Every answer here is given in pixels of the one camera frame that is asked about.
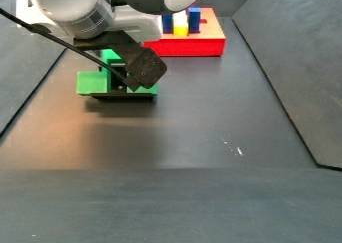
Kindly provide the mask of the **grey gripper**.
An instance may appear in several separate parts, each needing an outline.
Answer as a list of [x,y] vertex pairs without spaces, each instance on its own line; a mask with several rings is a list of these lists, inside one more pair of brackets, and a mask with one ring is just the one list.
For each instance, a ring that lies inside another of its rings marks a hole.
[[137,12],[129,6],[120,6],[113,12],[94,12],[72,30],[73,45],[82,50],[143,43],[161,37],[159,16]]

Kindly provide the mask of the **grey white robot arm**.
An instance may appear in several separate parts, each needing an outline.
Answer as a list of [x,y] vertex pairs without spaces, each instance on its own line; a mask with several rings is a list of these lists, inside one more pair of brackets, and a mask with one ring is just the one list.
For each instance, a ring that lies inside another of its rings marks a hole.
[[175,14],[196,0],[33,0],[42,15],[73,38],[73,45],[94,43],[123,31],[132,42],[161,38],[161,15]]

